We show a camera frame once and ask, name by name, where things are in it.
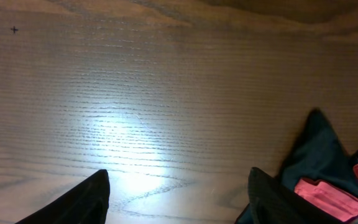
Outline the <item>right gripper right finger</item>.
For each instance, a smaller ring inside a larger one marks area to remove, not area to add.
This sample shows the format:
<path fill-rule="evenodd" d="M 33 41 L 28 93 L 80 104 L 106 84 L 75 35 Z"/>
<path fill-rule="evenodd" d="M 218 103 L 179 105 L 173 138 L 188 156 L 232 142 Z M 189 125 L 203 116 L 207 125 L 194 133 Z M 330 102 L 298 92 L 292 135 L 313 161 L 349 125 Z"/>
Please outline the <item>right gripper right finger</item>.
<path fill-rule="evenodd" d="M 257 167 L 248 178 L 249 204 L 236 223 L 339 224 L 340 220 L 315 207 Z"/>

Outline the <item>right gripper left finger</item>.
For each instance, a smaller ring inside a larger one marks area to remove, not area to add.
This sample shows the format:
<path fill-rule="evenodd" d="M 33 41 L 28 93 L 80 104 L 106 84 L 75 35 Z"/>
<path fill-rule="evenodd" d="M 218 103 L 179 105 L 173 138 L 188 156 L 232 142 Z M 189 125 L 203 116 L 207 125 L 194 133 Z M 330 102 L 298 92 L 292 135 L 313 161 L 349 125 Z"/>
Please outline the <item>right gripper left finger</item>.
<path fill-rule="evenodd" d="M 105 224 L 109 195 L 108 172 L 101 169 L 17 224 Z"/>

